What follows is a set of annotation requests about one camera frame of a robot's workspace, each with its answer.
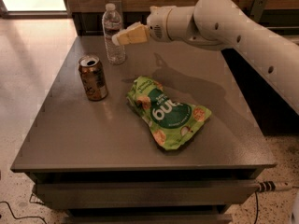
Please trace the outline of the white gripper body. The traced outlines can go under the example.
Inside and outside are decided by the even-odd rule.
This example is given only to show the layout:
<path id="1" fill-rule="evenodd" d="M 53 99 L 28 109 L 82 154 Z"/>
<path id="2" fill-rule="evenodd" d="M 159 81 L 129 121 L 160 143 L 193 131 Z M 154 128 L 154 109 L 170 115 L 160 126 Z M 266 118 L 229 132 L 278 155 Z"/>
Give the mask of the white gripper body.
<path id="1" fill-rule="evenodd" d="M 171 42 L 172 39 L 167 31 L 167 21 L 175 6 L 150 7 L 150 14 L 147 17 L 147 27 L 150 36 L 158 42 Z"/>

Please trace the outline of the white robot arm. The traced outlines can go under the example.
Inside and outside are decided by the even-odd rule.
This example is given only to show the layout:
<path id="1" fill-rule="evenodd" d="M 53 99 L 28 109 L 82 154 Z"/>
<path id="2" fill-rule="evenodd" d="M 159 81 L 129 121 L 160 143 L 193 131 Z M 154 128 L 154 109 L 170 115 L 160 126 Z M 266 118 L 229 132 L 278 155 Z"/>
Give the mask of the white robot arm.
<path id="1" fill-rule="evenodd" d="M 112 36 L 117 45 L 183 41 L 208 49 L 234 49 L 299 113 L 299 46 L 250 19 L 232 0 L 199 0 L 193 7 L 152 7 Z"/>

